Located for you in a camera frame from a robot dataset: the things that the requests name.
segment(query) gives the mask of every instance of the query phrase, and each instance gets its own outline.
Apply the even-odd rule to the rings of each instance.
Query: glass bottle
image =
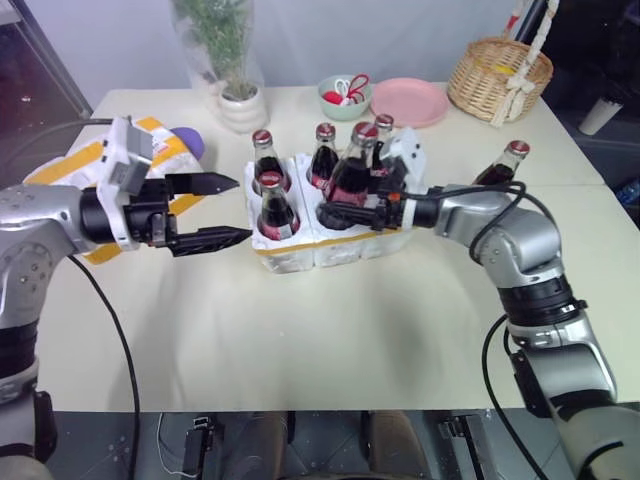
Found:
[[[378,190],[380,181],[389,173],[380,160],[380,152],[386,142],[391,139],[393,131],[393,117],[386,113],[381,113],[376,117],[376,127],[378,129],[378,141],[373,148],[373,159],[371,166],[371,182],[369,184],[369,193],[375,193]]]
[[[316,151],[311,166],[307,171],[307,179],[314,187],[323,190],[329,184],[333,169],[338,163],[335,146],[336,128],[330,123],[321,123],[316,127]]]
[[[281,185],[288,192],[291,188],[291,179],[278,160],[273,148],[273,137],[268,130],[256,130],[252,136],[255,147],[255,171],[253,190],[262,195],[265,187]]]
[[[522,140],[512,140],[498,159],[489,165],[473,181],[474,185],[500,185],[513,180],[520,162],[529,154],[531,147]]]
[[[271,240],[286,240],[300,228],[300,219],[293,210],[282,186],[262,188],[262,211],[258,218],[258,229]]]
[[[373,148],[377,140],[378,129],[373,123],[360,122],[353,128],[351,143],[333,169],[329,185],[324,190],[328,202],[364,206],[369,188]],[[344,230],[352,225],[325,213],[318,215],[318,221],[332,230]]]

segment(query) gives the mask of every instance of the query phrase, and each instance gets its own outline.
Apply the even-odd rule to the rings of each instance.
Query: bottle label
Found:
[[[271,225],[267,225],[261,221],[259,227],[262,234],[270,240],[286,240],[287,238],[293,237],[298,231],[300,228],[300,220],[298,219],[298,216],[295,215],[293,222],[290,224],[288,223],[279,227],[272,227]]]
[[[389,175],[389,170],[387,170],[386,168],[380,168],[377,170],[371,170],[371,176],[372,177],[386,177],[387,175]]]
[[[283,177],[280,172],[276,172],[275,170],[269,170],[261,173],[258,177],[258,184],[265,187],[275,187],[276,185],[281,184],[282,188],[284,188],[286,192],[288,192],[291,187],[288,175],[284,175]]]
[[[331,202],[344,202],[344,203],[352,203],[353,205],[358,205],[362,207],[364,202],[367,201],[367,191],[351,193],[342,190],[339,187],[335,187],[331,192],[331,198],[329,198]]]
[[[311,175],[311,185],[319,190],[324,190],[329,186],[329,180],[319,177],[318,175]]]

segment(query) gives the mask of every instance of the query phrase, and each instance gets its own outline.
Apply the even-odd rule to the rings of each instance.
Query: white cup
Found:
[[[595,135],[621,108],[621,103],[606,100],[602,97],[599,98],[578,127],[578,130],[585,135]]]

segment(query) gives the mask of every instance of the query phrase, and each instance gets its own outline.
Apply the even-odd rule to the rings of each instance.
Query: foam bottle holder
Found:
[[[413,142],[415,133],[409,141]],[[374,232],[370,227],[354,225],[345,230],[325,228],[316,216],[316,209],[324,201],[322,192],[311,185],[307,170],[311,165],[310,155],[299,153],[294,158],[282,161],[291,179],[287,200],[300,219],[300,228],[286,240],[271,240],[259,230],[258,218],[262,209],[262,197],[253,190],[254,162],[249,162],[244,171],[245,193],[249,225],[253,230],[251,245],[262,263],[273,273],[291,273],[310,270],[314,266],[332,267],[390,255],[401,250],[411,239],[413,229],[408,226],[397,230]],[[424,161],[420,160],[424,172]],[[373,207],[375,195],[369,195],[365,206]]]

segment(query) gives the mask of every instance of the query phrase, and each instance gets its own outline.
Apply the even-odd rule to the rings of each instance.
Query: purple object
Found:
[[[204,154],[204,141],[198,131],[190,127],[176,127],[172,128],[171,131],[182,140],[182,143],[186,145],[193,156],[200,161]]]

